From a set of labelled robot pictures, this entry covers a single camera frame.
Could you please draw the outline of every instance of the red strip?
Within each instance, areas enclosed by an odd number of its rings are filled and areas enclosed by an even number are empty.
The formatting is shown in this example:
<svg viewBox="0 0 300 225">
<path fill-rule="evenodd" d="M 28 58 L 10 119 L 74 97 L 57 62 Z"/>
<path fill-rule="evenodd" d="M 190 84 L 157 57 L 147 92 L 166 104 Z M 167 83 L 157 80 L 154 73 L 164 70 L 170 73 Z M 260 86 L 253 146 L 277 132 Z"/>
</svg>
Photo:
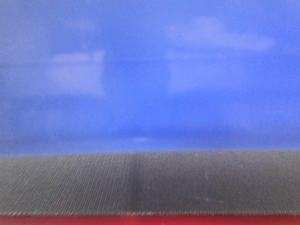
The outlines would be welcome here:
<svg viewBox="0 0 300 225">
<path fill-rule="evenodd" d="M 298 216 L 1 216 L 1 225 L 300 225 Z"/>
</svg>

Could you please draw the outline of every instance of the gray textured surface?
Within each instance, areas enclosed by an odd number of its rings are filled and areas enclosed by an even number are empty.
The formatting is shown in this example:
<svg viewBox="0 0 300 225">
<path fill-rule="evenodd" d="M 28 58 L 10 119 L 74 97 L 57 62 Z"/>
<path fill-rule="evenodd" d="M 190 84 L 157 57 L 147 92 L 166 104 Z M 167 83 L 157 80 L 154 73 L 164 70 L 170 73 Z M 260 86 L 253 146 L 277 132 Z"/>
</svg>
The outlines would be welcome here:
<svg viewBox="0 0 300 225">
<path fill-rule="evenodd" d="M 300 214 L 300 151 L 0 158 L 0 215 Z"/>
</svg>

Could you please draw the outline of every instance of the red edge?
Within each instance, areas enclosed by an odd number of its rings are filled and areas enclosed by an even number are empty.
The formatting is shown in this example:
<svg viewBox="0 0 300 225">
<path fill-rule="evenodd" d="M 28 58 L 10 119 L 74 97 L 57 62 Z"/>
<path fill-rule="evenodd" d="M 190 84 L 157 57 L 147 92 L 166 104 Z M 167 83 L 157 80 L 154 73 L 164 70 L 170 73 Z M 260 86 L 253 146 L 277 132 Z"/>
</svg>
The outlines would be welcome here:
<svg viewBox="0 0 300 225">
<path fill-rule="evenodd" d="M 300 225 L 300 215 L 0 216 L 0 225 Z"/>
</svg>

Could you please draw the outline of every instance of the scratch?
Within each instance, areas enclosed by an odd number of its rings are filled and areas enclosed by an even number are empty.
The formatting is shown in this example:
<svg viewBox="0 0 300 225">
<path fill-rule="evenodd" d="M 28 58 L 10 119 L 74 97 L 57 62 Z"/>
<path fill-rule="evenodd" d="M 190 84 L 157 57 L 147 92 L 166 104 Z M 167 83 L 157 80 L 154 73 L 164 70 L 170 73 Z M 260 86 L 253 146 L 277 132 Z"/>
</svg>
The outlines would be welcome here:
<svg viewBox="0 0 300 225">
<path fill-rule="evenodd" d="M 211 203 L 224 203 L 224 201 L 222 201 L 222 200 L 214 200 L 214 199 L 211 199 L 211 198 L 196 197 L 195 199 L 200 200 L 200 201 L 211 202 Z"/>
<path fill-rule="evenodd" d="M 204 172 L 204 175 L 205 175 L 206 180 L 208 180 L 208 175 L 207 175 L 207 171 L 206 170 Z"/>
</svg>

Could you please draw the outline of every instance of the blue surface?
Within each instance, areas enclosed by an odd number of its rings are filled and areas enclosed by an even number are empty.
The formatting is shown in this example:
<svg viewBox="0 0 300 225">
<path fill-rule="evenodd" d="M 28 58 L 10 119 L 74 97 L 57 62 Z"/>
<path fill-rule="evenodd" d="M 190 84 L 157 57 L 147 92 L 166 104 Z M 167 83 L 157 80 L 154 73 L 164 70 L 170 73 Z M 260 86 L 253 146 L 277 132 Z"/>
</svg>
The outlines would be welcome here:
<svg viewBox="0 0 300 225">
<path fill-rule="evenodd" d="M 298 149 L 300 3 L 0 0 L 0 155 Z"/>
</svg>

